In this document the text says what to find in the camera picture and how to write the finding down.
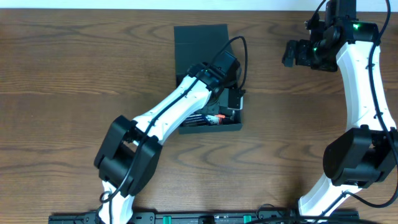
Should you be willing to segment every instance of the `wooden table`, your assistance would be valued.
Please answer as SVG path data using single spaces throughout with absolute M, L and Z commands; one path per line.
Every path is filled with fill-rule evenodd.
M 249 47 L 243 129 L 171 135 L 137 208 L 255 210 L 289 206 L 321 176 L 325 147 L 344 133 L 340 72 L 285 68 L 290 39 L 307 39 L 311 12 L 0 11 L 0 222 L 45 223 L 52 212 L 97 208 L 94 157 L 112 120 L 133 118 L 175 88 L 174 26 L 228 24 Z M 359 13 L 384 22 L 385 13 Z M 398 119 L 398 15 L 382 40 L 386 98 Z M 234 43 L 243 61 L 241 43 Z M 360 192 L 389 199 L 396 171 Z M 398 205 L 344 207 L 395 223 Z

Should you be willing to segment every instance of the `wood grain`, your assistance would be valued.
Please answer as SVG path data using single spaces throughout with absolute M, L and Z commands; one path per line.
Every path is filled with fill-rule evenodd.
M 345 130 L 340 73 L 284 68 L 285 43 L 306 39 L 311 12 L 0 10 L 0 219 L 45 223 L 53 212 L 98 207 L 93 159 L 117 116 L 133 118 L 175 85 L 174 26 L 228 24 L 249 47 L 244 127 L 234 133 L 173 134 L 134 206 L 164 211 L 288 206 L 323 172 L 325 147 Z M 359 13 L 380 26 L 384 13 Z M 398 118 L 398 15 L 382 41 L 389 109 Z M 243 47 L 233 49 L 243 60 Z M 389 199 L 394 171 L 360 192 Z M 363 218 L 395 223 L 350 198 Z

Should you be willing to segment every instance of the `white wall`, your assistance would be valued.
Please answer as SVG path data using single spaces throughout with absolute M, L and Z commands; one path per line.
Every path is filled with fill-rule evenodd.
M 0 0 L 0 8 L 314 11 L 321 0 Z M 398 0 L 390 0 L 398 11 Z M 384 0 L 357 0 L 357 11 L 385 12 Z

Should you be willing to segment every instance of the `green terminal block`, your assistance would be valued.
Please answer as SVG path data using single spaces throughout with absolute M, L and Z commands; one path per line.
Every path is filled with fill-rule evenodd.
M 244 215 L 243 216 L 243 223 L 249 223 L 249 222 L 251 222 L 251 215 Z
M 163 224 L 172 224 L 172 217 L 163 217 Z

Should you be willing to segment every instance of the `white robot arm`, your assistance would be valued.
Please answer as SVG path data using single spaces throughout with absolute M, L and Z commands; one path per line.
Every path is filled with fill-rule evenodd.
M 337 64 L 343 76 L 344 90 L 347 104 L 347 128 L 360 128 L 368 125 L 370 130 L 382 131 L 379 120 L 375 117 L 369 75 L 367 70 L 368 57 L 373 43 L 357 41 L 355 44 L 345 45 L 337 53 Z M 386 98 L 379 68 L 380 47 L 376 47 L 373 62 L 374 84 L 382 110 L 382 118 L 389 128 L 396 128 L 387 107 Z M 331 205 L 342 192 L 350 191 L 356 193 L 361 190 L 355 185 L 334 186 L 331 179 L 325 174 L 315 184 L 315 186 L 298 201 L 298 209 L 301 215 L 321 215 L 329 205 Z M 325 216 L 329 216 L 349 195 L 342 198 Z
M 228 52 L 218 56 L 213 63 L 192 66 L 177 89 L 148 112 L 132 121 L 120 116 L 113 122 L 95 159 L 108 195 L 102 198 L 98 214 L 102 222 L 125 224 L 130 220 L 134 196 L 153 176 L 163 143 L 188 116 L 225 88 L 242 92 L 236 85 L 239 62 Z M 123 142 L 137 145 L 136 152 Z
M 296 65 L 315 70 L 336 72 L 339 68 L 343 77 L 346 132 L 326 148 L 324 174 L 298 201 L 300 215 L 322 217 L 329 216 L 350 194 L 355 196 L 387 177 L 398 162 L 392 140 L 398 138 L 398 133 L 382 86 L 378 46 L 381 34 L 377 25 L 357 20 L 355 0 L 329 0 L 324 21 L 319 19 L 318 9 L 306 22 L 310 40 L 290 40 L 282 63 L 292 67 L 295 59 Z
M 137 116 L 133 119 L 136 121 L 136 127 L 144 132 L 152 119 L 162 111 L 167 105 L 173 100 L 182 95 L 190 85 L 197 79 L 197 77 L 186 76 L 181 84 L 174 90 L 168 97 L 166 97 L 157 106 L 152 108 L 150 111 L 143 115 Z M 199 81 L 193 86 L 188 94 L 181 100 L 178 100 L 171 108 L 169 108 L 156 122 L 155 125 L 150 129 L 148 136 L 156 136 L 159 141 L 158 143 L 163 145 L 167 137 L 177 128 L 180 124 L 192 113 L 202 109 L 208 102 L 211 96 L 211 91 L 207 89 L 205 83 Z M 105 192 L 114 192 L 116 187 L 110 182 L 103 180 L 103 186 Z M 112 199 L 111 214 L 113 218 L 113 224 L 124 224 L 127 223 L 132 217 L 132 203 L 134 196 L 127 195 L 123 197 L 119 192 L 115 198 Z M 103 204 L 99 211 L 99 217 L 104 223 L 109 222 L 109 202 Z

